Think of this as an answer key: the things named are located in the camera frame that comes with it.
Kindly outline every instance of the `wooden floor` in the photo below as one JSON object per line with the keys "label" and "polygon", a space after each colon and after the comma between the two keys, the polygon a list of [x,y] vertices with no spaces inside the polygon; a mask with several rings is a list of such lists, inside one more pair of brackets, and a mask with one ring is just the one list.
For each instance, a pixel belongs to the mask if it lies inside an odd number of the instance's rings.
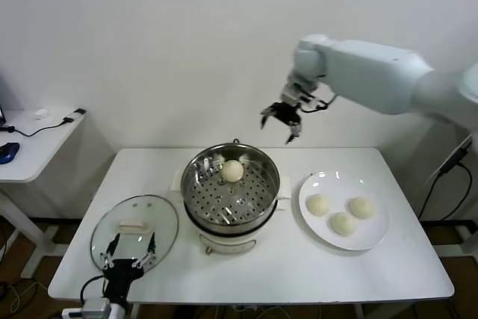
{"label": "wooden floor", "polygon": [[[6,235],[9,236],[13,228],[9,223],[0,221]],[[38,223],[43,230],[46,229],[45,223]],[[69,243],[78,228],[76,225],[62,225],[60,231],[55,237],[57,243]],[[438,227],[427,229],[427,234],[434,244],[456,244],[459,243],[459,236],[451,228]],[[10,250],[7,252],[3,264],[0,266],[0,281],[13,283],[19,280],[19,275],[25,265],[28,257],[33,252],[34,246],[24,238],[19,236]],[[455,285],[456,293],[451,300],[430,300],[419,302],[412,308],[405,310],[397,315],[396,319],[476,319],[478,318],[478,267],[472,258],[445,258],[442,260],[447,269],[450,278]],[[60,258],[46,258],[43,260],[37,271],[36,279],[48,287],[52,280],[56,268],[60,264]],[[17,289],[25,290],[31,282],[19,283]],[[34,290],[29,291],[22,302],[27,301]],[[9,293],[6,297],[0,299],[0,319],[10,314],[10,304],[14,296]],[[62,308],[77,307],[76,302],[66,302],[53,300],[46,291],[38,288],[37,294],[33,297],[31,303],[24,310],[9,318],[36,318],[48,319],[57,318],[55,313]],[[365,312],[370,312],[375,305],[364,306]],[[303,318],[321,318],[321,319],[354,319],[355,312],[351,305],[327,305],[327,306],[285,306],[284,309],[290,315],[291,319]],[[187,307],[187,306],[142,306],[139,318],[150,319],[172,319],[172,318],[196,318],[200,319],[253,319],[262,313],[263,309],[247,310],[242,314],[236,312],[232,307]],[[286,316],[280,312],[280,309],[274,309],[261,316],[264,318],[274,317],[283,319]]]}

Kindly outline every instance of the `white plate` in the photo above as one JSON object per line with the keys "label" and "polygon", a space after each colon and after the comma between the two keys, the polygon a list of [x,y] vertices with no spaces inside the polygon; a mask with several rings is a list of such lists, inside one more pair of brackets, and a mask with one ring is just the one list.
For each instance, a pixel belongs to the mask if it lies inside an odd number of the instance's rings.
{"label": "white plate", "polygon": [[[327,196],[331,202],[330,212],[322,217],[310,213],[305,206],[307,199],[315,194]],[[357,230],[348,237],[334,232],[330,218],[337,212],[348,212],[348,202],[355,197],[365,197],[378,208],[377,214],[367,220],[353,216]],[[369,250],[385,237],[388,229],[388,214],[367,183],[344,171],[323,171],[305,180],[299,192],[299,208],[307,225],[323,240],[345,250]]]}

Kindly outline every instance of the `table leg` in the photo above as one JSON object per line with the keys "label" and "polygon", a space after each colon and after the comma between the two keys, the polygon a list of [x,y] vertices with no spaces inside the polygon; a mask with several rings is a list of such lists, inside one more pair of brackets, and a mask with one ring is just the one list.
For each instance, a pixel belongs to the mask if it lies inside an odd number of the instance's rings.
{"label": "table leg", "polygon": [[463,240],[461,244],[441,244],[433,246],[440,258],[472,257],[478,264],[478,232],[470,234],[465,226],[455,227]]}
{"label": "table leg", "polygon": [[42,232],[40,228],[35,226],[35,224],[1,192],[0,213],[36,246],[35,251],[23,268],[22,274],[20,275],[22,278],[32,278],[43,257],[63,257],[65,254],[68,245],[55,244],[52,240],[58,230],[58,226],[50,226],[45,232]]}
{"label": "table leg", "polygon": [[364,319],[364,309],[361,307],[361,304],[354,304],[353,308],[356,310],[357,319]]}
{"label": "table leg", "polygon": [[3,253],[8,252],[10,247],[12,247],[13,242],[18,238],[19,234],[20,231],[18,229],[15,229],[13,231],[13,233],[7,239],[7,243],[5,243],[4,246],[0,249],[0,253],[2,253],[1,255],[4,255]]}
{"label": "table leg", "polygon": [[131,308],[131,314],[129,315],[130,319],[138,318],[138,315],[140,314],[140,307],[141,307],[141,304],[139,303],[133,304],[133,308]]}
{"label": "table leg", "polygon": [[365,319],[391,319],[398,313],[412,306],[414,302],[392,302],[379,305]]}

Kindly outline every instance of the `white wall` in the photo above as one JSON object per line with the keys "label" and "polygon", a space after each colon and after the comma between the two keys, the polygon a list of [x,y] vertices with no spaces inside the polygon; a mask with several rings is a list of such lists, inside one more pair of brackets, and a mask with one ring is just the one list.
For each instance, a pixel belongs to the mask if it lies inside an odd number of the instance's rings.
{"label": "white wall", "polygon": [[[30,215],[81,216],[123,147],[210,146],[234,137],[283,146],[288,130],[270,121],[259,131],[258,114],[277,100],[305,34],[414,49],[443,69],[478,58],[476,0],[0,0],[0,12],[0,71],[13,94],[0,100],[81,105],[90,116],[84,144],[64,150],[81,158],[69,173],[81,180],[57,192],[45,174],[34,192],[49,204],[25,202]],[[340,99],[304,119],[294,146],[378,146],[413,188],[420,173],[403,169],[415,149],[429,141],[445,156],[455,141],[449,126],[428,138],[433,126]],[[55,160],[50,171],[62,166]]]}

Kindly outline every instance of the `computer mouse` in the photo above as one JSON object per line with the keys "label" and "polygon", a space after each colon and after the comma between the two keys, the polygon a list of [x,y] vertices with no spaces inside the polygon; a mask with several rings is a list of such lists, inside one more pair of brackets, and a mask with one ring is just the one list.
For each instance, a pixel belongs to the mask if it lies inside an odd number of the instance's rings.
{"label": "computer mouse", "polygon": [[15,158],[16,153],[20,149],[18,142],[7,142],[0,146],[0,164],[7,164]]}

